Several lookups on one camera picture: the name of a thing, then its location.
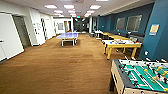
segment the wooden table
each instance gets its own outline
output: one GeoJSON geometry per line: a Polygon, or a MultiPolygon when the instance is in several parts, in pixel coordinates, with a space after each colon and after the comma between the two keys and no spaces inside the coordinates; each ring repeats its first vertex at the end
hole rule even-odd
{"type": "Polygon", "coordinates": [[[142,44],[142,43],[134,43],[131,40],[121,40],[121,42],[118,42],[118,43],[117,41],[114,41],[114,40],[102,40],[102,42],[105,45],[104,54],[106,54],[106,49],[109,48],[107,60],[110,59],[112,48],[133,48],[131,57],[134,57],[137,48],[140,48],[142,44]]]}

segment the window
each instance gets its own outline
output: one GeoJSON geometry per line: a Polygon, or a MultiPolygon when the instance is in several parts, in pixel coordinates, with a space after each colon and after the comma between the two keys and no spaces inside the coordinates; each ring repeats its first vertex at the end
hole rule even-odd
{"type": "Polygon", "coordinates": [[[116,29],[117,30],[124,30],[124,22],[125,22],[125,18],[118,18],[116,29]]]}
{"type": "Polygon", "coordinates": [[[139,25],[141,23],[141,18],[142,18],[142,15],[128,17],[128,22],[127,22],[127,28],[126,28],[126,30],[127,31],[138,32],[139,25]]]}

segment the ceiling light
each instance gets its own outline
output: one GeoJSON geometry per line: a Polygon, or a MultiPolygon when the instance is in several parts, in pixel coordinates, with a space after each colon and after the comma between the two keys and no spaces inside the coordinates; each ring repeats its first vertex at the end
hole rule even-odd
{"type": "Polygon", "coordinates": [[[99,6],[99,5],[92,5],[91,7],[90,7],[90,9],[99,9],[101,6],[99,6]]]}
{"type": "Polygon", "coordinates": [[[94,13],[95,11],[93,11],[93,10],[89,10],[89,11],[87,11],[87,13],[94,13]]]}
{"type": "Polygon", "coordinates": [[[70,15],[76,15],[75,13],[71,13],[70,15]]]}
{"type": "Polygon", "coordinates": [[[59,13],[55,13],[54,15],[61,15],[61,14],[59,14],[59,13]]]}
{"type": "Polygon", "coordinates": [[[91,15],[91,13],[86,13],[85,15],[91,15]]]}
{"type": "Polygon", "coordinates": [[[72,15],[72,17],[76,17],[76,15],[72,15]]]}
{"type": "Polygon", "coordinates": [[[85,17],[89,17],[89,15],[84,15],[85,17]]]}
{"type": "Polygon", "coordinates": [[[65,7],[66,9],[73,9],[73,8],[74,8],[73,5],[64,5],[64,7],[65,7]]]}
{"type": "Polygon", "coordinates": [[[55,5],[45,5],[46,8],[57,8],[55,5]]]}
{"type": "Polygon", "coordinates": [[[108,0],[96,0],[96,1],[108,1],[108,0]]]}
{"type": "Polygon", "coordinates": [[[56,12],[56,13],[63,13],[62,10],[54,10],[54,12],[56,12]]]}
{"type": "Polygon", "coordinates": [[[75,13],[75,11],[74,11],[74,10],[68,10],[68,12],[69,12],[69,13],[75,13]]]}
{"type": "Polygon", "coordinates": [[[64,15],[59,15],[59,17],[64,17],[64,15]]]}

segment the door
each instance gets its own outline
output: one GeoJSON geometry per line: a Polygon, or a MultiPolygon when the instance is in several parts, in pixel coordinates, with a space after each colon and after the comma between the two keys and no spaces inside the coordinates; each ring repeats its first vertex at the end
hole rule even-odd
{"type": "Polygon", "coordinates": [[[3,40],[0,40],[0,61],[6,58],[5,53],[1,46],[1,43],[3,43],[3,40]]]}
{"type": "Polygon", "coordinates": [[[64,21],[55,21],[56,33],[65,33],[64,21]]]}
{"type": "Polygon", "coordinates": [[[20,40],[22,42],[23,48],[29,47],[31,45],[27,29],[24,23],[24,19],[21,16],[12,16],[16,29],[18,31],[20,40]]]}
{"type": "Polygon", "coordinates": [[[51,31],[51,22],[49,19],[44,19],[46,33],[47,33],[47,39],[52,38],[52,31],[51,31]]]}
{"type": "Polygon", "coordinates": [[[7,59],[24,51],[11,14],[0,13],[0,39],[7,59]]]}

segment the ping pong table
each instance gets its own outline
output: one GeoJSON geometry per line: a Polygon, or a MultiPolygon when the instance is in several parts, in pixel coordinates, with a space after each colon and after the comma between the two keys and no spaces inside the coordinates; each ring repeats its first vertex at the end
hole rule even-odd
{"type": "Polygon", "coordinates": [[[73,46],[76,44],[78,33],[77,32],[67,32],[62,33],[61,35],[56,37],[57,39],[62,39],[62,46],[64,46],[64,41],[72,41],[73,46]]]}

